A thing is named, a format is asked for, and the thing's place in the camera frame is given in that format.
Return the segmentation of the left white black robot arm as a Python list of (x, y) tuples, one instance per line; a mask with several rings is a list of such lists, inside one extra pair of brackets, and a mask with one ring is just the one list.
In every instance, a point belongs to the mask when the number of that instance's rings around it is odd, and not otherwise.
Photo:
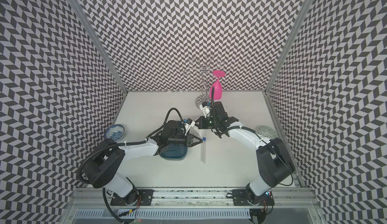
[(94, 188), (105, 188), (122, 198), (135, 195), (135, 186), (118, 173), (121, 164), (140, 157), (156, 156), (170, 145), (193, 147), (203, 139), (191, 134), (191, 120), (168, 121), (139, 142), (117, 143), (111, 138), (104, 140), (80, 164), (76, 177)]

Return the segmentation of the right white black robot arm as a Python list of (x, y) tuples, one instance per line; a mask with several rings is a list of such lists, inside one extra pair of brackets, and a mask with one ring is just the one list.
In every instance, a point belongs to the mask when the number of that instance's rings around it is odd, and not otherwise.
[(295, 172), (289, 151), (282, 139), (268, 138), (229, 117), (221, 102), (203, 102), (203, 116), (196, 120), (198, 129), (211, 129), (218, 137), (227, 136), (243, 143), (257, 156), (258, 175), (239, 197), (251, 205), (273, 205), (271, 189)]

